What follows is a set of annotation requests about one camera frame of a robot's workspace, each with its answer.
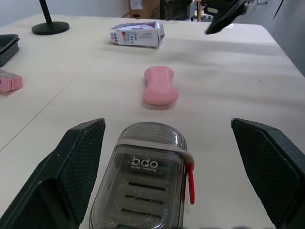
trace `black tray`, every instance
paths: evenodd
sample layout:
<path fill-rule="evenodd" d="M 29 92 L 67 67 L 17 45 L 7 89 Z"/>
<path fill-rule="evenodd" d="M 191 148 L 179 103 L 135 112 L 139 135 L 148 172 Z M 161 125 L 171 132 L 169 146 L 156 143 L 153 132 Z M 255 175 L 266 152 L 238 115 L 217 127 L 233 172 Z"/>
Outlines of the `black tray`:
<path fill-rule="evenodd" d="M 0 35 L 0 67 L 18 52 L 18 41 L 19 38 L 16 34 Z"/>

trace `soap bar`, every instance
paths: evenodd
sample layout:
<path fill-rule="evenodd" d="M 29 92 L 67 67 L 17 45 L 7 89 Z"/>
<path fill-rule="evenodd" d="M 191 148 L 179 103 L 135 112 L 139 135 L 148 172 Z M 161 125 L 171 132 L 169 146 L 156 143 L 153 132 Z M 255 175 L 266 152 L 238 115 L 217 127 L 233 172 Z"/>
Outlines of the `soap bar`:
<path fill-rule="evenodd" d="M 0 91 L 9 92 L 22 88 L 22 77 L 0 69 Z"/>
<path fill-rule="evenodd" d="M 178 99 L 178 93 L 172 85 L 174 72 L 166 66 L 155 66 L 147 69 L 144 77 L 147 80 L 143 100 L 152 105 L 169 105 Z"/>

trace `box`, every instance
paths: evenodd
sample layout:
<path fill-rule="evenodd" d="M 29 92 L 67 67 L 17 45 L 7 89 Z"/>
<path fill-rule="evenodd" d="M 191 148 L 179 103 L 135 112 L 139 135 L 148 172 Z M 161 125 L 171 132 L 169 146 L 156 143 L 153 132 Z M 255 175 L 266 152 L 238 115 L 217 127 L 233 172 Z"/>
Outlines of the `box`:
<path fill-rule="evenodd" d="M 160 0 L 129 0 L 129 15 L 136 19 L 160 19 Z"/>
<path fill-rule="evenodd" d="M 164 36 L 163 24 L 159 21 L 120 24 L 110 32 L 112 43 L 118 45 L 158 47 Z"/>

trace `white table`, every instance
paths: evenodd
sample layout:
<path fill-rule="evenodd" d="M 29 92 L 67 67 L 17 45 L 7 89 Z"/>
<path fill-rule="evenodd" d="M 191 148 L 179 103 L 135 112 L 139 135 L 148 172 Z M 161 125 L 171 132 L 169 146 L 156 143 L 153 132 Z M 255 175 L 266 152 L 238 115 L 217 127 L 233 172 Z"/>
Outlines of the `white table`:
<path fill-rule="evenodd" d="M 17 106 L 9 107 L 5 114 L 22 118 L 22 112 L 28 113 L 22 123 L 6 126 L 13 131 L 2 141 L 7 145 L 0 152 L 0 215 L 69 128 L 104 117 L 107 127 L 99 172 L 81 229 L 88 228 L 89 211 L 117 138 L 124 128 L 142 121 L 165 123 L 181 131 L 195 158 L 196 201 L 191 206 L 186 191 L 185 228 L 274 228 L 246 176 L 230 121 L 239 117 L 277 127 L 305 152 L 305 80 L 263 27 L 234 24 L 218 34 L 204 35 L 208 23 L 167 21 L 161 47 L 148 49 L 109 44 L 108 29 L 114 22 L 128 19 L 59 19 L 69 22 L 71 33 L 80 37 L 71 41 L 69 32 L 35 37 L 29 25 L 39 23 L 38 17 L 5 27 L 23 41 L 5 69 L 25 76 L 25 87 L 6 97 L 1 95 L 0 104 L 6 99 L 16 103 L 24 99 L 27 106 L 20 109 L 21 114 L 14 111 Z M 27 25 L 27 36 L 21 37 L 19 29 L 24 28 L 20 24 Z M 77 32 L 84 28 L 86 33 Z M 88 36 L 94 39 L 86 46 L 65 49 L 65 41 L 81 46 Z M 25 55 L 30 53 L 28 46 L 35 48 L 31 39 L 41 48 L 57 44 L 64 49 L 57 53 L 63 55 L 55 55 L 50 47 Z M 46 58 L 53 68 L 41 59 L 47 51 L 52 52 L 53 58 Z M 63 60 L 64 54 L 78 58 L 70 65 L 61 64 L 56 57 Z M 40 66 L 37 69 L 33 68 L 35 62 Z M 26 69 L 25 63 L 32 68 Z M 65 80 L 55 75 L 56 79 L 45 86 L 45 80 L 51 82 L 51 78 L 41 73 L 58 65 L 56 72 Z M 167 65 L 175 71 L 173 82 L 179 98 L 168 108 L 142 103 L 143 73 L 154 65 Z"/>

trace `cardboard box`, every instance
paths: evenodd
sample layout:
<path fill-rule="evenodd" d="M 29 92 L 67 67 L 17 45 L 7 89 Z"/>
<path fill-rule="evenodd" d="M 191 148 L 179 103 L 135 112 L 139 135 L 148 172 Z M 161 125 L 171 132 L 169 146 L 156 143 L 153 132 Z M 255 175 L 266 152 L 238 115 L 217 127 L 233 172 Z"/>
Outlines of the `cardboard box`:
<path fill-rule="evenodd" d="M 129 15 L 136 19 L 160 19 L 160 0 L 129 0 Z"/>

